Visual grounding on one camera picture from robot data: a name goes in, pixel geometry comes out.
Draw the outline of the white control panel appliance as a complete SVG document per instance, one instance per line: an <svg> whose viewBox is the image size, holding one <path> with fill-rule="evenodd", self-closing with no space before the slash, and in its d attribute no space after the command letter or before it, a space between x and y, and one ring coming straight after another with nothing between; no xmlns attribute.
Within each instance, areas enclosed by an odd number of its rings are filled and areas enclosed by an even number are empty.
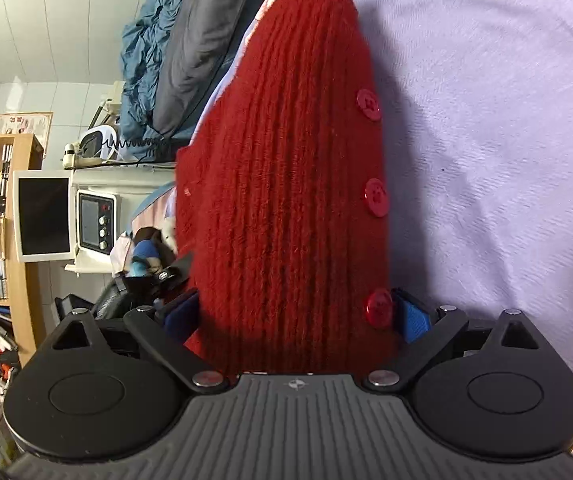
<svg viewBox="0 0 573 480"><path fill-rule="evenodd" d="M124 231L120 194L110 175L98 168L72 172L74 258L65 266L76 274L112 274L111 251Z"/></svg>

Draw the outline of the navy patterned clothes pile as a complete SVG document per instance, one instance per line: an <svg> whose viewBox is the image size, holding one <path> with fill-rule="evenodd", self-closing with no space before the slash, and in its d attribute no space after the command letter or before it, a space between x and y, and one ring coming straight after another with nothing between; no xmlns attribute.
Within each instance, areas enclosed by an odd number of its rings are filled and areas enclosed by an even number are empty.
<svg viewBox="0 0 573 480"><path fill-rule="evenodd" d="M125 274L130 278L156 275L177 258L175 229L146 226L136 234L122 234L110 252L113 276Z"/></svg>

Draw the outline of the blue crumpled blanket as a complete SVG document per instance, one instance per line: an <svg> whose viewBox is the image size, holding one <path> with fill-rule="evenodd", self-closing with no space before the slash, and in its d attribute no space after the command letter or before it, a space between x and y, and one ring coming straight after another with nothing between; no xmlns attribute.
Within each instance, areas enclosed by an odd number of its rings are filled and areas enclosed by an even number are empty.
<svg viewBox="0 0 573 480"><path fill-rule="evenodd" d="M138 162L161 162L168 157L169 136L153 127L153 110L160 70L182 3L143 0L137 18L123 31L119 148Z"/></svg>

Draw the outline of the red knitted sweater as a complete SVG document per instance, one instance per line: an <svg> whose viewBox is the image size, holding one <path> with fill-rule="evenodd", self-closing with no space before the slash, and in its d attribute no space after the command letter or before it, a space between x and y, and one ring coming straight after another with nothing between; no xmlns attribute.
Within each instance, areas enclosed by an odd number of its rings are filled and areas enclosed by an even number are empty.
<svg viewBox="0 0 573 480"><path fill-rule="evenodd" d="M393 356L382 110L353 0L274 0L178 152L176 240L229 376L365 376Z"/></svg>

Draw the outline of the purple floral bed sheet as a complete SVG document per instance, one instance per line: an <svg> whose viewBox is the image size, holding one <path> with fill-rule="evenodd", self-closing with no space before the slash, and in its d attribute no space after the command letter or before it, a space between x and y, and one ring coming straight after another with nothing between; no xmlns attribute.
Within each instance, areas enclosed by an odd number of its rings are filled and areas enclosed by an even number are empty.
<svg viewBox="0 0 573 480"><path fill-rule="evenodd" d="M526 313L573 370L573 0L353 0L390 288Z"/></svg>

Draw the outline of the white corded telephone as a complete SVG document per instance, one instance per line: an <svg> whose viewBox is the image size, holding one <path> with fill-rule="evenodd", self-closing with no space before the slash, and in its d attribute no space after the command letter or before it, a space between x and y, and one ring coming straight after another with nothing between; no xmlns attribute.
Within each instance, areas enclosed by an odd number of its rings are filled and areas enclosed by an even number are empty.
<svg viewBox="0 0 573 480"><path fill-rule="evenodd" d="M90 128L74 143L67 144L62 157L64 170L87 169L118 163L118 134L109 125Z"/></svg>

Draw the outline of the white monitor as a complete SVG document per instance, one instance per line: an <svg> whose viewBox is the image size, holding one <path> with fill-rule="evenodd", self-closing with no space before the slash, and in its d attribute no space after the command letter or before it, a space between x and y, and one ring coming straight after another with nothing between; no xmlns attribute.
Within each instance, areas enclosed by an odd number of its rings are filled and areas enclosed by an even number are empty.
<svg viewBox="0 0 573 480"><path fill-rule="evenodd" d="M13 233L24 263L75 258L72 173L18 170L12 174Z"/></svg>

